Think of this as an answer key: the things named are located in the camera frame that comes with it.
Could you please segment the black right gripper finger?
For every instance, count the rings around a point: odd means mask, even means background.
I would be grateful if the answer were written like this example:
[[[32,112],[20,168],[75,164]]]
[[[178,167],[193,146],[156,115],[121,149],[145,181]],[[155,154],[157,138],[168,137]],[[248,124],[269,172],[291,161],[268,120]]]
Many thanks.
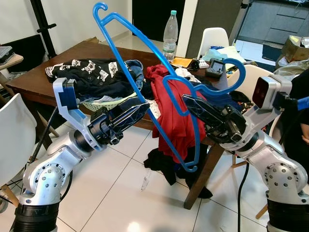
[[[209,104],[187,104],[187,110],[202,121],[207,128],[218,126],[218,109]]]
[[[224,119],[222,110],[212,106],[201,97],[184,95],[183,102],[187,110],[199,119]]]

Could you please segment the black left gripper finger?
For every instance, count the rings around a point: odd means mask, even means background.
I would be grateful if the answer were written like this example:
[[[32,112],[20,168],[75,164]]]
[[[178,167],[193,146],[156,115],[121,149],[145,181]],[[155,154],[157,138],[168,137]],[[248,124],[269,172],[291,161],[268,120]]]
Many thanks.
[[[133,121],[141,120],[148,112],[150,104],[141,100],[125,100],[110,110],[111,121],[124,121],[132,119]]]
[[[125,130],[139,122],[146,114],[147,111],[126,111],[122,113],[118,117],[118,134],[122,135]]]

